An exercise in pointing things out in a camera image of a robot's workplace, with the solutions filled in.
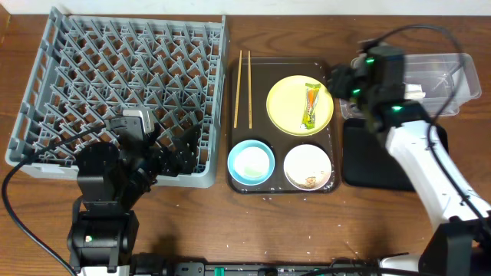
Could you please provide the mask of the white napkin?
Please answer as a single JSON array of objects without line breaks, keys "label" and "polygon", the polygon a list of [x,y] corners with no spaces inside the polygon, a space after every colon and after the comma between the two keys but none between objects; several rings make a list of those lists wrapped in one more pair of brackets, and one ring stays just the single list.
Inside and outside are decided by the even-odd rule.
[{"label": "white napkin", "polygon": [[405,84],[405,100],[422,100],[426,96],[421,84]]}]

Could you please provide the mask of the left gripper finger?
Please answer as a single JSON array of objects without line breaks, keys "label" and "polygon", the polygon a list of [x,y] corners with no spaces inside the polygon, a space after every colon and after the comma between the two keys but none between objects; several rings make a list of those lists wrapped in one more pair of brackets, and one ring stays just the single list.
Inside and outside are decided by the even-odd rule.
[{"label": "left gripper finger", "polygon": [[200,125],[193,125],[183,133],[174,136],[171,141],[178,152],[189,150],[196,152],[198,140],[200,138]]},{"label": "left gripper finger", "polygon": [[179,174],[189,175],[193,173],[196,165],[196,157],[189,148],[174,150],[170,155],[170,175],[178,176]]}]

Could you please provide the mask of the wooden chopstick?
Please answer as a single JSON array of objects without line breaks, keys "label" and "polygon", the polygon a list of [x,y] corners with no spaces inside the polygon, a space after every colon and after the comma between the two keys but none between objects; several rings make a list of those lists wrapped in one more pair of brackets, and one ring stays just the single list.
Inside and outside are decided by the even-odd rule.
[{"label": "wooden chopstick", "polygon": [[237,72],[238,73],[237,73],[237,83],[236,83],[236,101],[235,101],[234,121],[233,121],[234,129],[236,129],[238,126],[238,118],[239,118],[240,88],[241,88],[241,78],[242,78],[242,50],[239,51],[239,63],[238,63]]},{"label": "wooden chopstick", "polygon": [[252,129],[252,59],[251,51],[248,50],[248,122],[249,129]]}]

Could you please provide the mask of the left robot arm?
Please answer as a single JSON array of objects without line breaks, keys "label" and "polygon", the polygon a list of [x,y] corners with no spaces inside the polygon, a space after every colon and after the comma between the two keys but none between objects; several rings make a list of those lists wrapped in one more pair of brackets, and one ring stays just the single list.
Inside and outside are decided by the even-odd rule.
[{"label": "left robot arm", "polygon": [[76,158],[82,195],[73,207],[69,264],[78,275],[172,275],[173,266],[164,257],[132,253],[139,228],[132,208],[158,176],[193,171],[200,128],[174,137],[174,148],[168,149],[154,145],[158,126],[149,132],[139,120],[106,126],[119,143],[94,143]]}]

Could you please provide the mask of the green orange snack wrapper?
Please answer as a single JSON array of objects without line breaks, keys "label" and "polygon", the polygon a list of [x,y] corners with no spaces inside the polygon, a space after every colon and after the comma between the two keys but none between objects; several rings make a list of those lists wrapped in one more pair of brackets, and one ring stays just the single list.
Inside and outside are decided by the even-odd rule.
[{"label": "green orange snack wrapper", "polygon": [[306,101],[304,113],[302,115],[301,128],[310,130],[315,127],[315,106],[318,100],[320,84],[306,83]]}]

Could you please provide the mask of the white pink bowl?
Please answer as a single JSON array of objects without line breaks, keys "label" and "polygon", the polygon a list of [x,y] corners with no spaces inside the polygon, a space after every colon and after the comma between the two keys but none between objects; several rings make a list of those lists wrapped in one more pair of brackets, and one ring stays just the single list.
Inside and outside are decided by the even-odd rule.
[{"label": "white pink bowl", "polygon": [[333,168],[328,154],[311,144],[292,148],[283,163],[286,179],[295,188],[308,192],[324,187],[334,175]]}]

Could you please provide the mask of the light blue bowl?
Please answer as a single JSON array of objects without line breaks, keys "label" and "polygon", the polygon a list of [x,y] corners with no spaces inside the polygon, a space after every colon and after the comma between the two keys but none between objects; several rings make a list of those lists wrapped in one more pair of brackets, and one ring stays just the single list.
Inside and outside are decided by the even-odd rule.
[{"label": "light blue bowl", "polygon": [[238,183],[258,186],[272,176],[275,170],[275,156],[267,144],[259,140],[244,140],[230,150],[227,169]]}]

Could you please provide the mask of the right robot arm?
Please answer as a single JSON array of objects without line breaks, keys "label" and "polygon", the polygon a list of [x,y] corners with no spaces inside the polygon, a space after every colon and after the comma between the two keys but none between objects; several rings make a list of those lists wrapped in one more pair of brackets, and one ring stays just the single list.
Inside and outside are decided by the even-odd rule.
[{"label": "right robot arm", "polygon": [[490,204],[465,180],[424,109],[427,81],[407,73],[402,49],[368,48],[357,67],[333,68],[328,89],[363,112],[369,130],[400,165],[433,226],[421,255],[382,258],[385,275],[488,275]]}]

